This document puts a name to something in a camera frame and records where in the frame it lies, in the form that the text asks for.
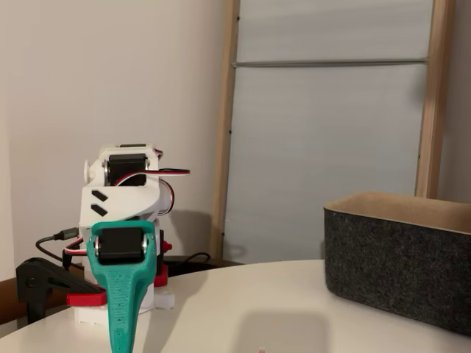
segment white wall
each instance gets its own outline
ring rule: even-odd
[[[106,143],[191,169],[162,225],[175,254],[207,250],[224,2],[2,1],[15,263],[77,225],[83,163]]]
[[[456,2],[439,198],[471,202],[471,1]]]
[[[0,110],[0,282],[15,276],[7,122]]]

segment wooden frame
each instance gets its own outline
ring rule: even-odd
[[[227,177],[229,171],[230,125],[233,108],[240,0],[226,0],[226,27],[222,62],[221,100],[216,132],[216,163],[211,213],[210,254],[222,256]],[[434,0],[428,47],[427,82],[422,113],[415,195],[435,198],[442,151],[442,124],[447,95],[447,68],[451,49],[455,0]]]
[[[226,210],[227,176],[229,174],[230,125],[233,113],[235,69],[238,38],[239,0],[226,0],[224,51],[222,53],[221,100],[216,130],[216,159],[211,211],[210,255],[222,257],[222,237]]]
[[[434,0],[428,46],[427,85],[420,132],[415,196],[435,199],[442,156],[442,127],[455,0]]]

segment white panel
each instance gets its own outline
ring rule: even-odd
[[[324,202],[414,192],[425,66],[241,68],[224,256],[321,256]]]
[[[238,61],[426,57],[433,0],[241,0]]]

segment screw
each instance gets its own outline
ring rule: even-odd
[[[36,286],[35,282],[36,282],[35,278],[30,277],[29,279],[26,280],[26,286],[28,288],[34,288]]]

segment black clamp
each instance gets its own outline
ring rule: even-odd
[[[16,268],[18,299],[26,302],[28,324],[46,317],[46,300],[52,289],[69,293],[100,293],[102,291],[54,263],[33,257]]]

